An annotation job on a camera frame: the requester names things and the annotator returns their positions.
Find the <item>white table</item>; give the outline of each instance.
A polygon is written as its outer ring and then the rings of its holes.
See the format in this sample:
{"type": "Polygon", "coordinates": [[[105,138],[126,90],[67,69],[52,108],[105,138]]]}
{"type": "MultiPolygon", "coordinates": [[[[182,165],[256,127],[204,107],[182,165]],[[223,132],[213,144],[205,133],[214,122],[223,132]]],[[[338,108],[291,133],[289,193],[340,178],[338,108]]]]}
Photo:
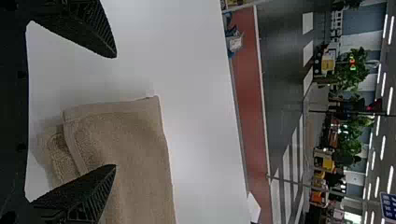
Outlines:
{"type": "Polygon", "coordinates": [[[178,223],[249,223],[219,1],[102,2],[116,60],[29,25],[27,197],[49,190],[36,136],[59,124],[63,109],[158,94],[178,223]]]}

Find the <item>beige towel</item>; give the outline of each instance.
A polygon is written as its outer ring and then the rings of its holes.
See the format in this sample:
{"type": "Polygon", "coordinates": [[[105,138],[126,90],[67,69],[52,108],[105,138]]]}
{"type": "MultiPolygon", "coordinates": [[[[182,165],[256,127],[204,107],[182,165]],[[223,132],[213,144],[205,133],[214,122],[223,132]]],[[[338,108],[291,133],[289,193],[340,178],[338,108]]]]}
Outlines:
{"type": "Polygon", "coordinates": [[[80,175],[117,164],[101,221],[106,224],[175,224],[168,149],[158,97],[127,103],[82,105],[64,111],[70,160],[52,160],[61,179],[74,165],[80,175]]]}
{"type": "Polygon", "coordinates": [[[44,150],[49,180],[53,188],[57,188],[80,176],[67,144],[64,140],[64,126],[48,128],[39,136],[39,148],[44,150]]]}

